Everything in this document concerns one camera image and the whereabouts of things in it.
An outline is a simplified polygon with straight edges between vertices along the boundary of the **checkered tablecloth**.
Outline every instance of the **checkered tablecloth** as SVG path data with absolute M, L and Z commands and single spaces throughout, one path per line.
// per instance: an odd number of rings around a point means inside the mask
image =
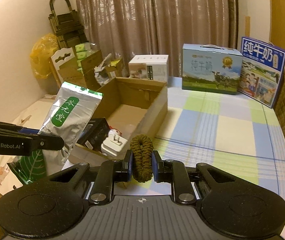
M 285 200 L 285 139 L 273 109 L 243 94 L 182 90 L 178 78 L 172 84 L 178 87 L 168 89 L 168 114 L 153 140 L 162 159 L 190 167 L 205 162 Z M 114 193 L 170 194 L 170 185 L 132 180 Z

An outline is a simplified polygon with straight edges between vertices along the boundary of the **brown curtain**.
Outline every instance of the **brown curtain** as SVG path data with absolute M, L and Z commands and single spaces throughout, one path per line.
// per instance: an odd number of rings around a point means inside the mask
M 228 0 L 229 9 L 229 47 L 237 48 L 238 40 L 238 0 Z
M 99 45 L 103 55 L 113 53 L 128 62 L 138 54 L 169 54 L 169 74 L 180 76 L 184 43 L 230 45 L 228 3 L 77 0 L 77 7 L 88 39 Z

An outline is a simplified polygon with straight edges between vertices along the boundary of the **plastic bag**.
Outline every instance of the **plastic bag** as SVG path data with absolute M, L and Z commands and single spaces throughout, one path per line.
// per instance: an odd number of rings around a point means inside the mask
M 100 63 L 99 66 L 94 68 L 95 79 L 97 83 L 101 86 L 111 81 L 111 78 L 109 78 L 105 69 L 105 66 L 110 64 L 110 59 L 111 59 L 111 53 L 109 53 L 108 56 L 105 57 L 105 59 Z
M 57 37 L 52 33 L 41 37 L 30 53 L 31 69 L 35 78 L 46 79 L 51 74 L 50 57 L 59 49 Z

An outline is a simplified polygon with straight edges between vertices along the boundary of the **blue milk box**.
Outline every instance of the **blue milk box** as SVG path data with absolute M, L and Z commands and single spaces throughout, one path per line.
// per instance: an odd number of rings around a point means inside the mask
M 285 50 L 243 37 L 241 53 L 244 58 L 239 91 L 272 108 L 283 77 Z
M 236 49 L 184 44 L 182 88 L 235 95 L 242 60 Z

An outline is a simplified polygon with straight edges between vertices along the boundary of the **metal rivet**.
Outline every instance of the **metal rivet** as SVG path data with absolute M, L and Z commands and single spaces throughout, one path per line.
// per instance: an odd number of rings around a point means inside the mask
M 194 196 L 189 193 L 183 193 L 178 196 L 181 201 L 191 201 L 194 199 Z
M 106 195 L 102 193 L 92 194 L 91 199 L 94 201 L 103 201 L 106 199 Z

